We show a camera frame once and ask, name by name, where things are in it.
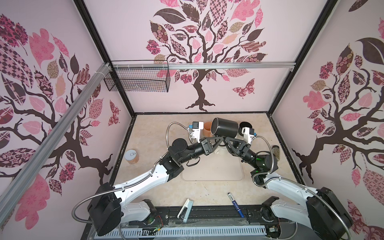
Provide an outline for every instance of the black cylindrical container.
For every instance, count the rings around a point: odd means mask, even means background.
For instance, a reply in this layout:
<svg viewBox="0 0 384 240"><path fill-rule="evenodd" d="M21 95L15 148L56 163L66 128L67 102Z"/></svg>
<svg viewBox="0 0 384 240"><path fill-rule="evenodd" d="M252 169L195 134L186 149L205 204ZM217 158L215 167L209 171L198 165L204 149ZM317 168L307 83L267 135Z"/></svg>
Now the black cylindrical container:
<svg viewBox="0 0 384 240"><path fill-rule="evenodd" d="M237 135L237 130L238 124L235 121L223 118L215 118L212 121L211 133L213 135L235 138Z"/></svg>
<svg viewBox="0 0 384 240"><path fill-rule="evenodd" d="M249 122L241 122L239 124L239 134L240 134L240 136L244 136L244 134L241 133L241 131L243 130L244 127L252 128L252 125Z"/></svg>

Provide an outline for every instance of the pink wall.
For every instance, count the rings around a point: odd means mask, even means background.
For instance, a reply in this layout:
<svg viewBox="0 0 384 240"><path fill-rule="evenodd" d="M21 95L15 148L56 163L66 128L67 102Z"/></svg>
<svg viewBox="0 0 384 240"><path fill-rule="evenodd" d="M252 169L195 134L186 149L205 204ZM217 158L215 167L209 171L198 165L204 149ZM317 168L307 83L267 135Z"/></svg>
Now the pink wall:
<svg viewBox="0 0 384 240"><path fill-rule="evenodd" d="M71 0L6 2L0 14L2 193L102 60ZM73 220L71 210L108 180L129 121L119 94L102 82L1 227L0 238L80 238L85 224ZM87 218L85 205L79 215Z"/></svg>
<svg viewBox="0 0 384 240"><path fill-rule="evenodd" d="M227 59L231 62L294 61L325 2L86 1L112 60L155 58L174 59L175 63L223 62L226 58L231 58ZM212 30L198 29L199 22L205 26L206 17L213 24ZM250 29L243 34L248 24ZM253 54L258 56L241 58ZM168 93L130 91L127 94L136 112L267 111L287 73L284 68L248 69L249 72L238 74L231 71L202 70L196 79L194 70L171 71ZM212 73L215 78L207 78Z"/></svg>
<svg viewBox="0 0 384 240"><path fill-rule="evenodd" d="M384 2L354 2L337 6L273 116L306 184L349 210L353 238L384 239Z"/></svg>

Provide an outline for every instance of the butterfly decal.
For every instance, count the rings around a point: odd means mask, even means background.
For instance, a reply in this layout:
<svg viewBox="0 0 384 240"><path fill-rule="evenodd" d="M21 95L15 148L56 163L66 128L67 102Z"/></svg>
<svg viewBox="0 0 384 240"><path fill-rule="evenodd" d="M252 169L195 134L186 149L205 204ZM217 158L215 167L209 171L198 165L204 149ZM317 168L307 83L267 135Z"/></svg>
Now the butterfly decal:
<svg viewBox="0 0 384 240"><path fill-rule="evenodd" d="M108 121L108 126L112 125L112 124L117 124L119 122L119 112L121 110L119 110L118 107L115 107L115 104L110 100L109 101L109 105L111 106L111 110L112 110L112 113L113 115L109 118L109 121Z"/></svg>
<svg viewBox="0 0 384 240"><path fill-rule="evenodd" d="M244 99L244 96L247 93L253 93L254 94L254 92L253 92L255 90L255 88L253 87L254 84L255 84L255 79L252 79L251 81L249 81L247 83L245 88L234 88L232 90L234 90L236 93L239 94L240 97L242 97Z"/></svg>

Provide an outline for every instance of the small jar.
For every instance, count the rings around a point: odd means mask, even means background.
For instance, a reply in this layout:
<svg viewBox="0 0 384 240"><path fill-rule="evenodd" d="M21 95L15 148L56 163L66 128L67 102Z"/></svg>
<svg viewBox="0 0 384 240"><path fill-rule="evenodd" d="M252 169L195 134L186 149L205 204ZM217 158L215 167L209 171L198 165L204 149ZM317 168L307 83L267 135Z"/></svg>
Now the small jar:
<svg viewBox="0 0 384 240"><path fill-rule="evenodd" d="M124 158L128 161L129 164L135 164L139 161L139 155L133 149L126 151Z"/></svg>

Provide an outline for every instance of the patterned leaf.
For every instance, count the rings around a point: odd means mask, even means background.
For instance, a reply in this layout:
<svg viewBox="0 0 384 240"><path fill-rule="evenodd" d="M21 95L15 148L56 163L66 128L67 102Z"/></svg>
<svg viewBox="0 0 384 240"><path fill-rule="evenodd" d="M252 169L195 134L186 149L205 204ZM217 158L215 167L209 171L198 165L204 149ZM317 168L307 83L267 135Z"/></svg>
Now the patterned leaf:
<svg viewBox="0 0 384 240"><path fill-rule="evenodd" d="M213 57L214 57L214 53L212 52L210 55L208 55L208 57L207 57L207 62L208 62L208 63L211 63L212 60L213 60Z"/></svg>
<svg viewBox="0 0 384 240"><path fill-rule="evenodd" d="M256 18L255 18L256 28L262 23L262 20L263 20L263 11L262 11L262 8L260 7L259 10L257 10Z"/></svg>
<svg viewBox="0 0 384 240"><path fill-rule="evenodd" d="M201 23L201 30L205 31L209 28L211 25L211 18L209 17L209 12L207 12L207 15L204 17L203 22Z"/></svg>
<svg viewBox="0 0 384 240"><path fill-rule="evenodd" d="M56 60L48 64L47 73L49 78L57 78L57 76L59 75L59 66L57 66Z"/></svg>
<svg viewBox="0 0 384 240"><path fill-rule="evenodd" d="M165 21L171 24L182 23L186 20L185 17L179 11L172 8L161 9L157 11L153 16L156 15L164 18Z"/></svg>
<svg viewBox="0 0 384 240"><path fill-rule="evenodd" d="M364 85L367 81L363 74L353 71L353 82L357 85Z"/></svg>
<svg viewBox="0 0 384 240"><path fill-rule="evenodd" d="M197 27L194 26L194 25L188 25L188 26L184 26L183 28L185 28L185 30L189 33L194 33L197 31Z"/></svg>
<svg viewBox="0 0 384 240"><path fill-rule="evenodd" d="M199 12L197 9L192 6L192 4L187 4L187 3L181 3L181 7L183 9L183 12L187 16L187 18L191 19L192 21L198 23L199 22Z"/></svg>
<svg viewBox="0 0 384 240"><path fill-rule="evenodd" d="M90 134L87 130L85 130L85 129L81 130L81 131L80 131L80 134L82 134L83 137L85 137L85 138L90 138L90 137L93 136L93 135L91 135L91 134Z"/></svg>
<svg viewBox="0 0 384 240"><path fill-rule="evenodd" d="M52 100L53 95L53 87L49 80L41 74L41 72L37 71L35 68L35 79L37 84L39 85L40 90L46 95L49 99Z"/></svg>
<svg viewBox="0 0 384 240"><path fill-rule="evenodd" d="M349 73L345 75L344 79L341 81L339 88L338 88L338 95L339 95L339 100L340 104L345 102L349 96L349 91L350 91L350 84L349 84Z"/></svg>
<svg viewBox="0 0 384 240"><path fill-rule="evenodd" d="M372 94L371 92L365 94L359 99L359 105L362 107L369 107L372 104Z"/></svg>
<svg viewBox="0 0 384 240"><path fill-rule="evenodd" d="M199 76L199 72L195 69L193 71L193 80L195 80Z"/></svg>
<svg viewBox="0 0 384 240"><path fill-rule="evenodd" d="M242 31L242 35L243 36L245 36L245 34L247 34L249 32L249 30L252 27L252 24L253 24L253 21L251 23L248 23L248 24L244 25L243 31Z"/></svg>
<svg viewBox="0 0 384 240"><path fill-rule="evenodd" d="M379 163L384 164L384 154L376 154L375 156L373 156L372 159Z"/></svg>
<svg viewBox="0 0 384 240"><path fill-rule="evenodd" d="M347 122L355 121L361 116L360 113L348 113L341 117L342 119L346 120Z"/></svg>
<svg viewBox="0 0 384 240"><path fill-rule="evenodd" d="M0 132L0 149L5 147L11 140L9 131Z"/></svg>
<svg viewBox="0 0 384 240"><path fill-rule="evenodd" d="M384 73L374 71L374 70L372 70L372 72L373 72L373 76L372 76L373 82L376 85L380 85L380 86L384 85Z"/></svg>
<svg viewBox="0 0 384 240"><path fill-rule="evenodd" d="M152 21L150 21L150 23L151 23L151 31L152 31L152 34L155 36L155 38L161 43L168 43L168 34L166 29L160 24L154 23Z"/></svg>
<svg viewBox="0 0 384 240"><path fill-rule="evenodd" d="M54 179L50 179L49 180L49 188L54 191L54 192L57 192L57 193L60 193L60 195L62 195L62 191L61 191L61 183L57 180L54 180Z"/></svg>
<svg viewBox="0 0 384 240"><path fill-rule="evenodd" d="M64 114L67 111L67 104L64 101L64 98L59 98L55 103L55 111L58 113Z"/></svg>
<svg viewBox="0 0 384 240"><path fill-rule="evenodd" d="M65 93L65 82L64 82L63 75L60 75L60 77L57 78L55 90L56 90L57 97L60 97Z"/></svg>
<svg viewBox="0 0 384 240"><path fill-rule="evenodd" d="M255 40L256 38L258 38L258 37L260 36L260 34L262 33L262 30L263 30L263 29L256 29L256 30L252 31L252 32L248 35L247 40L248 40L248 41L253 41L253 40Z"/></svg>
<svg viewBox="0 0 384 240"><path fill-rule="evenodd" d="M221 23L219 29L217 30L217 40L222 39L227 33L227 30L228 30L228 23L225 20Z"/></svg>
<svg viewBox="0 0 384 240"><path fill-rule="evenodd" d="M352 12L354 10L359 9L361 6L363 6L368 0L356 0L356 2L351 6L351 8L348 10L348 12Z"/></svg>
<svg viewBox="0 0 384 240"><path fill-rule="evenodd" d="M341 76L343 73L347 71L347 69L351 65L352 59L353 59L353 51L351 50L348 44L348 46L341 52L339 58L337 59L336 71L339 74L339 76Z"/></svg>
<svg viewBox="0 0 384 240"><path fill-rule="evenodd" d="M384 176L366 169L362 180L368 192L384 205Z"/></svg>
<svg viewBox="0 0 384 240"><path fill-rule="evenodd" d="M18 63L18 65L27 74L29 82L30 82L30 84L25 83L25 85L32 87L33 86L33 75L32 75L32 72L31 72L30 68L28 67L28 65L24 61L24 59L16 51L13 51L13 49L10 48L2 40L0 40L0 50L3 51L4 53L6 53L7 56L12 57L12 60L14 60L14 61L16 61ZM2 72L17 79L17 74L15 74L15 76L13 76L12 71L10 71L9 73L8 72L4 72L4 71L2 71Z"/></svg>
<svg viewBox="0 0 384 240"><path fill-rule="evenodd" d="M172 47L176 51L176 53L178 53L182 56L187 56L187 52L185 51L185 48L183 46L181 46L181 44L174 41L173 39L171 39L170 41L171 41Z"/></svg>
<svg viewBox="0 0 384 240"><path fill-rule="evenodd" d="M240 76L243 76L244 74L246 73L249 73L249 71L247 69L244 69L244 68L239 68L239 69L227 69L227 74L228 76L230 77L240 77Z"/></svg>
<svg viewBox="0 0 384 240"><path fill-rule="evenodd" d="M103 109L103 98L95 99L89 107L89 117L96 119L100 116L101 110Z"/></svg>
<svg viewBox="0 0 384 240"><path fill-rule="evenodd" d="M182 40L187 38L187 36L185 34L182 34L182 33L175 33L175 34L172 34L172 36L175 36L175 38L179 41L182 41Z"/></svg>
<svg viewBox="0 0 384 240"><path fill-rule="evenodd" d="M321 113L320 110L316 110L313 113L311 113L311 115L308 118L312 118L313 119L313 118L317 117L317 115L319 115L320 113Z"/></svg>
<svg viewBox="0 0 384 240"><path fill-rule="evenodd" d="M373 130L375 130L376 127L362 127L358 130L357 136L358 137L365 137L368 134L370 134Z"/></svg>
<svg viewBox="0 0 384 240"><path fill-rule="evenodd" d="M384 43L376 38L362 38L359 39L362 43L362 55L364 58L371 62L384 65Z"/></svg>
<svg viewBox="0 0 384 240"><path fill-rule="evenodd" d="M28 162L35 150L18 148L0 154L0 167L17 167Z"/></svg>
<svg viewBox="0 0 384 240"><path fill-rule="evenodd" d="M175 82L177 82L180 79L180 71L177 71L175 73Z"/></svg>
<svg viewBox="0 0 384 240"><path fill-rule="evenodd" d="M334 149L333 149L333 152L332 153L341 153L344 148L346 148L346 146L340 144L340 145L337 145Z"/></svg>
<svg viewBox="0 0 384 240"><path fill-rule="evenodd" d="M38 134L41 130L41 123L38 121L29 121L23 123L23 127L31 134Z"/></svg>
<svg viewBox="0 0 384 240"><path fill-rule="evenodd" d="M348 212L352 217L353 224L352 224L352 230L356 234L360 234L362 227L365 226L365 220L363 216L361 215L360 211L358 208L353 204L351 200L348 200Z"/></svg>
<svg viewBox="0 0 384 240"><path fill-rule="evenodd" d="M23 105L25 102L24 89L19 84L5 78L3 74L1 74L1 77L3 78L3 83L9 96L18 104Z"/></svg>
<svg viewBox="0 0 384 240"><path fill-rule="evenodd" d="M352 181L353 183L355 183L355 187L357 187L360 183L360 179L361 179L361 175L360 175L360 172L359 172L359 169L358 168L355 168L353 171L352 171Z"/></svg>
<svg viewBox="0 0 384 240"><path fill-rule="evenodd" d="M4 109L0 109L0 124L9 123L13 118L13 108L7 107Z"/></svg>
<svg viewBox="0 0 384 240"><path fill-rule="evenodd" d="M335 130L336 130L336 127L335 127L335 126L330 126L329 128L327 128L327 129L323 132L323 135L328 135L328 136L330 136L330 135L334 134Z"/></svg>
<svg viewBox="0 0 384 240"><path fill-rule="evenodd" d="M54 166L53 168L51 168L51 170L49 170L47 176L45 177L45 179L49 178L49 177L53 177L57 172L57 168L56 166Z"/></svg>
<svg viewBox="0 0 384 240"><path fill-rule="evenodd" d="M200 12L202 13L207 6L208 0L197 0L197 6L200 9Z"/></svg>
<svg viewBox="0 0 384 240"><path fill-rule="evenodd" d="M236 22L236 23L232 24L232 26L229 28L229 31L231 33L235 33L238 30L240 30L243 25L244 25L244 23L242 23L242 22Z"/></svg>
<svg viewBox="0 0 384 240"><path fill-rule="evenodd" d="M345 149L344 151L341 152L340 154L340 164L348 160L352 155L352 151L350 148Z"/></svg>
<svg viewBox="0 0 384 240"><path fill-rule="evenodd" d="M201 59L201 53L198 53L195 57L195 59L193 60L194 63L197 63L198 61L200 61Z"/></svg>
<svg viewBox="0 0 384 240"><path fill-rule="evenodd" d="M89 72L88 64L85 64L85 69L83 68L76 77L74 85L85 85L88 83L88 80L91 78Z"/></svg>

